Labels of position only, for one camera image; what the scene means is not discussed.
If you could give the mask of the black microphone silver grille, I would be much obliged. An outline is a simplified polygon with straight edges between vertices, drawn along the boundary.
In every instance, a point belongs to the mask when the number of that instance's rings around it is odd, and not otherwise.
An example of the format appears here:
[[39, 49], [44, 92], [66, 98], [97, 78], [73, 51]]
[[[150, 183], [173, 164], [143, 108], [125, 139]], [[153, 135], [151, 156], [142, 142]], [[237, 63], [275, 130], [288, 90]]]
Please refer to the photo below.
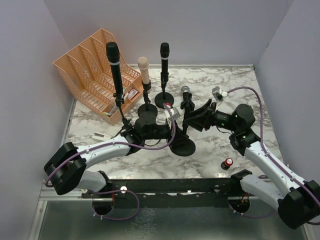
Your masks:
[[187, 85], [182, 86], [181, 93], [182, 93], [182, 102], [180, 103], [180, 109], [181, 110], [185, 108], [194, 109], [190, 88]]

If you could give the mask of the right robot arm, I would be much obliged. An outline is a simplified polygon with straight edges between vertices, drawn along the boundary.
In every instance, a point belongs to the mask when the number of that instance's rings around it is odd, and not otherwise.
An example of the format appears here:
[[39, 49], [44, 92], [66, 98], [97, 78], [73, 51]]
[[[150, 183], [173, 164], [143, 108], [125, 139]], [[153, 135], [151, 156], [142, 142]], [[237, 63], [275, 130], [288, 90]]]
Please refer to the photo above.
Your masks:
[[280, 219], [291, 229], [311, 223], [320, 215], [320, 186], [314, 180], [305, 181], [267, 149], [252, 130], [255, 122], [251, 106], [240, 104], [232, 114], [216, 109], [208, 100], [202, 107], [190, 112], [183, 123], [198, 131], [219, 127], [232, 132], [232, 147], [253, 162], [270, 179], [267, 183], [249, 171], [232, 175], [244, 192], [252, 194], [273, 207]]

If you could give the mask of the black tripod microphone stand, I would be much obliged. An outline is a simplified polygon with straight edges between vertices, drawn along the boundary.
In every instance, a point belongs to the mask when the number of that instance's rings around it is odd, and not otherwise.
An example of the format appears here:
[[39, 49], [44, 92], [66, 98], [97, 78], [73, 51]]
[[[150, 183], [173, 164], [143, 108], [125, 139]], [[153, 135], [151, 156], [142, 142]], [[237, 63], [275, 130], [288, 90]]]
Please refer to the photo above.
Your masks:
[[115, 104], [119, 109], [123, 126], [118, 131], [118, 133], [115, 136], [113, 136], [112, 138], [116, 138], [117, 136], [126, 137], [133, 130], [133, 125], [131, 124], [131, 120], [126, 118], [123, 113], [122, 104], [125, 103], [124, 98], [118, 93], [114, 93], [113, 96], [115, 97]]

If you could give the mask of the black microphone white band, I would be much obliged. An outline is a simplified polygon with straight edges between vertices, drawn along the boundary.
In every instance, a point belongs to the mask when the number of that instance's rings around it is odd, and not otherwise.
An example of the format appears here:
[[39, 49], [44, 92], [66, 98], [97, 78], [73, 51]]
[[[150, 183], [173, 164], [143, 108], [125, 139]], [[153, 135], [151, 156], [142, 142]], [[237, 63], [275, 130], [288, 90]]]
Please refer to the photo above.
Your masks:
[[106, 56], [110, 64], [115, 88], [115, 96], [116, 98], [121, 98], [124, 90], [120, 69], [120, 51], [116, 42], [108, 42], [106, 44]]

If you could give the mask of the peach pink microphone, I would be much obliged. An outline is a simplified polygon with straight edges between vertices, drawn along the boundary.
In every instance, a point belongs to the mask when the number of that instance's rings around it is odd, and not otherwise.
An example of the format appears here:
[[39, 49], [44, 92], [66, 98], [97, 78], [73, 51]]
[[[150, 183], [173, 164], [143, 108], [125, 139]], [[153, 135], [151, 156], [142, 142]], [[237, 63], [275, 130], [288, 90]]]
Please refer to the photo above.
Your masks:
[[143, 84], [147, 85], [150, 83], [150, 76], [149, 76], [149, 61], [146, 57], [142, 56], [138, 59], [137, 66], [140, 70], [140, 74], [142, 77]]

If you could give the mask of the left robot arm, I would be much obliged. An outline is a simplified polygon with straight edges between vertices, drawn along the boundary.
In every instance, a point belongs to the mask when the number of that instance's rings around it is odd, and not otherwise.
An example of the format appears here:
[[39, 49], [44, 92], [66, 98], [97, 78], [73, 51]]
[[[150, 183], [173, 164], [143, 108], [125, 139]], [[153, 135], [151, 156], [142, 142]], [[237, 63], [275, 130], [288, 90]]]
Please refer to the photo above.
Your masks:
[[72, 142], [63, 144], [44, 165], [45, 186], [64, 195], [85, 182], [88, 168], [112, 158], [132, 155], [141, 149], [152, 150], [146, 146], [146, 140], [166, 140], [164, 147], [170, 147], [181, 133], [173, 116], [168, 115], [165, 124], [157, 124], [156, 117], [150, 112], [144, 112], [134, 124], [123, 129], [116, 137], [101, 143], [79, 147]]

